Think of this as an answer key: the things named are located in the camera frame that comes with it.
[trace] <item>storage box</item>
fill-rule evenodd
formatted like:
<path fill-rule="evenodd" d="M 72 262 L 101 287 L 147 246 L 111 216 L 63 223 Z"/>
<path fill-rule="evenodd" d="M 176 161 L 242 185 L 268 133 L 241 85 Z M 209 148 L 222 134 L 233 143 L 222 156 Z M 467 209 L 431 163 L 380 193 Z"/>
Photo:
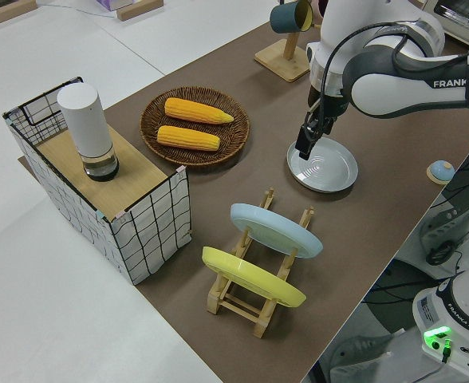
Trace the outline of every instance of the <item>storage box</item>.
<path fill-rule="evenodd" d="M 78 81 L 27 101 L 4 119 L 61 214 L 137 284 L 191 241 L 187 169 L 166 176 L 111 129 L 120 172 L 106 183 L 89 180 L 57 104 L 59 90 Z"/>
<path fill-rule="evenodd" d="M 132 0 L 97 0 L 102 6 L 108 10 L 117 10 L 123 6 L 132 4 Z"/>

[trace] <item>brown table mat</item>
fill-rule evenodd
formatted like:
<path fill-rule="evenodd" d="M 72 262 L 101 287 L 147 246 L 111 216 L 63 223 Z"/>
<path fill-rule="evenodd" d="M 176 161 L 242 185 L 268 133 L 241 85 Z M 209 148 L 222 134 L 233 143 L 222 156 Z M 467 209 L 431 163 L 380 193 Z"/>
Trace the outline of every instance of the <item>brown table mat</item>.
<path fill-rule="evenodd" d="M 301 34 L 299 45 L 317 40 L 316 33 Z M 287 83 L 254 60 L 280 38 L 261 26 L 106 111 L 110 125 L 165 172 L 175 166 L 153 154 L 139 134 L 140 115 L 154 97 L 180 86 L 211 87 L 249 115 L 249 140 L 236 165 L 190 173 L 192 242 L 137 286 L 225 382 L 299 382 L 440 193 L 426 177 L 427 166 L 443 159 L 458 167 L 469 153 L 468 109 L 378 120 L 350 106 L 329 137 L 357 159 L 356 183 L 331 195 L 302 187 L 290 174 L 286 151 L 305 116 L 309 76 Z M 460 49 L 448 44 L 447 51 Z M 268 187 L 275 188 L 272 210 L 287 218 L 299 220 L 304 208 L 315 207 L 309 229 L 325 249 L 315 259 L 295 261 L 288 281 L 308 298 L 297 309 L 278 306 L 257 339 L 245 318 L 207 312 L 215 274 L 203 265 L 201 251 L 230 251 L 239 236 L 231 204 L 258 204 Z M 246 259 L 273 272 L 281 262 L 257 243 Z M 176 368 L 183 368 L 179 361 Z"/>

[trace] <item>pink box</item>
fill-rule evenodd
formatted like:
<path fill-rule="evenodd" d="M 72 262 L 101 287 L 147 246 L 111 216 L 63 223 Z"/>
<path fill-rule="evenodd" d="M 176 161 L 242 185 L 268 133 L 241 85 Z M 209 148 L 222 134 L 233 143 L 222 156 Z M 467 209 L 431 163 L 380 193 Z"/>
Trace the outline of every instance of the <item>pink box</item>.
<path fill-rule="evenodd" d="M 97 2 L 108 10 L 117 10 L 124 6 L 129 6 L 133 3 L 133 0 L 97 0 Z"/>

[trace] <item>corn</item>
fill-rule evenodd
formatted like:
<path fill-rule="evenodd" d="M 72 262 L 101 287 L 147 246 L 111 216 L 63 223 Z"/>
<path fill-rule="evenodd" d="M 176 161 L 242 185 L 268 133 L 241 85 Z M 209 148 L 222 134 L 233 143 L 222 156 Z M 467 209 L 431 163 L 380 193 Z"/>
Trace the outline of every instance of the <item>corn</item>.
<path fill-rule="evenodd" d="M 220 138 L 213 134 L 171 125 L 160 126 L 156 134 L 156 142 L 166 146 L 208 152 L 219 150 L 220 146 Z"/>
<path fill-rule="evenodd" d="M 233 116 L 218 108 L 183 98 L 169 97 L 164 108 L 167 116 L 180 120 L 207 124 L 225 124 L 234 120 Z"/>

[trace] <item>woven basket plate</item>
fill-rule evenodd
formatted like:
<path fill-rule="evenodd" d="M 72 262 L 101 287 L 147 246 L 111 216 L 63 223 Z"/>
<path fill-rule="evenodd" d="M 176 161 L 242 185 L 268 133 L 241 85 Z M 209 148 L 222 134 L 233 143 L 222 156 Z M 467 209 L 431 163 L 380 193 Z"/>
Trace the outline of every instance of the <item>woven basket plate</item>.
<path fill-rule="evenodd" d="M 234 121 L 229 124 L 216 125 L 190 122 L 166 116 L 164 104 L 169 97 L 178 97 L 215 106 L 231 114 Z M 220 137 L 219 150 L 205 152 L 161 145 L 156 142 L 156 134 L 162 125 L 174 125 L 215 134 Z M 149 103 L 140 118 L 140 134 L 146 145 L 154 153 L 175 164 L 191 167 L 221 164 L 229 160 L 243 148 L 249 136 L 249 129 L 249 117 L 238 102 L 217 90 L 201 87 L 177 88 L 159 95 Z"/>

